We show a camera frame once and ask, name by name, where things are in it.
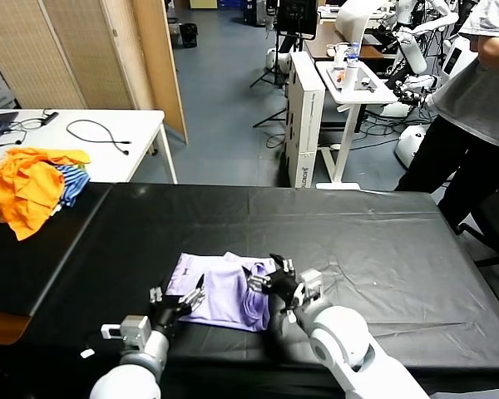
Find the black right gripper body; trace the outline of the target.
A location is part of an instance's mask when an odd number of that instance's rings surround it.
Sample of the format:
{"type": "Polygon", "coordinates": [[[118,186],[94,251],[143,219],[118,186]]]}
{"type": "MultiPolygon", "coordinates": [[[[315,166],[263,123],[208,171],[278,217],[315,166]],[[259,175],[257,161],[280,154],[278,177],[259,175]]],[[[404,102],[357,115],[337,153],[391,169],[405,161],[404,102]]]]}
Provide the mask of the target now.
{"type": "Polygon", "coordinates": [[[294,310],[302,298],[296,272],[278,269],[268,275],[268,294],[277,295],[285,304],[286,310],[294,310]]]}

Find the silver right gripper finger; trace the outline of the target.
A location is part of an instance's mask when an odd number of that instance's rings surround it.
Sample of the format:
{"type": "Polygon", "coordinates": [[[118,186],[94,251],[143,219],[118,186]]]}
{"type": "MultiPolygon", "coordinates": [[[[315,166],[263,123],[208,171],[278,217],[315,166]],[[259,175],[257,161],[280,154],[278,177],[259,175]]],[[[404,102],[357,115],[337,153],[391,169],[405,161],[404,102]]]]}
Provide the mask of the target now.
{"type": "Polygon", "coordinates": [[[278,270],[281,269],[284,273],[291,277],[295,276],[295,269],[291,259],[287,259],[278,254],[270,254],[269,256],[274,260],[278,270]]]}
{"type": "Polygon", "coordinates": [[[271,293],[271,273],[266,275],[253,274],[246,267],[242,267],[242,270],[245,274],[246,283],[251,290],[262,294],[271,293]]]}

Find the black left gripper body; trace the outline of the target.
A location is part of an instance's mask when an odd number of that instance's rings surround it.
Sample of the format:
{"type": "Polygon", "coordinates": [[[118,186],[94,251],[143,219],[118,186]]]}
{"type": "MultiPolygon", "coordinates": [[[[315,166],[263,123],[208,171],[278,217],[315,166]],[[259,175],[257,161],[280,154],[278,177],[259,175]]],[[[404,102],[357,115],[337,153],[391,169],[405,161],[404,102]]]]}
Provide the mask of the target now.
{"type": "Polygon", "coordinates": [[[163,297],[151,305],[151,326],[156,331],[168,331],[179,318],[191,313],[191,305],[182,297],[163,297]]]}

